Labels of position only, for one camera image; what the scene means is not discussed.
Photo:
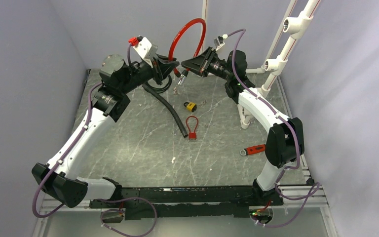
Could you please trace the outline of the yellow padlock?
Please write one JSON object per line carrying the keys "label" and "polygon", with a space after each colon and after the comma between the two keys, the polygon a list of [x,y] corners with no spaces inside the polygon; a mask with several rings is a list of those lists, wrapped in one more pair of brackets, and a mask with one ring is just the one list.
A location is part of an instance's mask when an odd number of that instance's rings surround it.
{"label": "yellow padlock", "polygon": [[188,110],[188,111],[190,111],[190,112],[195,112],[196,111],[196,109],[197,109],[197,104],[196,103],[194,103],[194,102],[185,102],[184,103],[184,107]]}

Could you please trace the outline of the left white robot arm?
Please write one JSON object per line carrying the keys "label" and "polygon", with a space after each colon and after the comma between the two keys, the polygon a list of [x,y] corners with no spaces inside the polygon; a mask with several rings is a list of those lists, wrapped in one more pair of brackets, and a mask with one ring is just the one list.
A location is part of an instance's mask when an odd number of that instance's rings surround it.
{"label": "left white robot arm", "polygon": [[70,208],[94,199],[102,199],[109,207],[118,206],[122,201],[120,184],[109,178],[81,178],[81,166],[98,140],[126,110],[130,103],[127,94],[151,79],[166,79],[179,64],[176,58],[158,54],[148,62],[131,65],[118,54],[107,56],[99,71],[101,82],[89,91],[88,109],[82,122],[57,154],[32,169],[38,183],[33,208],[40,192]]}

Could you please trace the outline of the red cable bike lock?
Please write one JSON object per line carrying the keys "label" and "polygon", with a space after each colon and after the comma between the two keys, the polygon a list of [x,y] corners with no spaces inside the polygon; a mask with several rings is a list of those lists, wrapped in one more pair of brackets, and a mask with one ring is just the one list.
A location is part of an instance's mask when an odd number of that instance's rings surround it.
{"label": "red cable bike lock", "polygon": [[173,38],[167,58],[172,60],[174,57],[197,56],[205,41],[207,32],[206,20],[203,18],[194,18],[189,20],[179,29]]}

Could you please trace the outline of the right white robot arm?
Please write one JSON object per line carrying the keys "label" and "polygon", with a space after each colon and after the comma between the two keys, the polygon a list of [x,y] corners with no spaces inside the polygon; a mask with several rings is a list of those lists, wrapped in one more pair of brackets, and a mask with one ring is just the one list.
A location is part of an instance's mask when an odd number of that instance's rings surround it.
{"label": "right white robot arm", "polygon": [[253,201],[264,205],[271,199],[284,172],[300,167],[304,153],[303,123],[290,118],[270,104],[246,76],[246,54],[233,50],[227,60],[220,59],[215,49],[208,47],[202,54],[185,60],[182,67],[205,77],[209,73],[225,79],[229,98],[246,109],[266,130],[265,156],[267,161],[254,180]]}

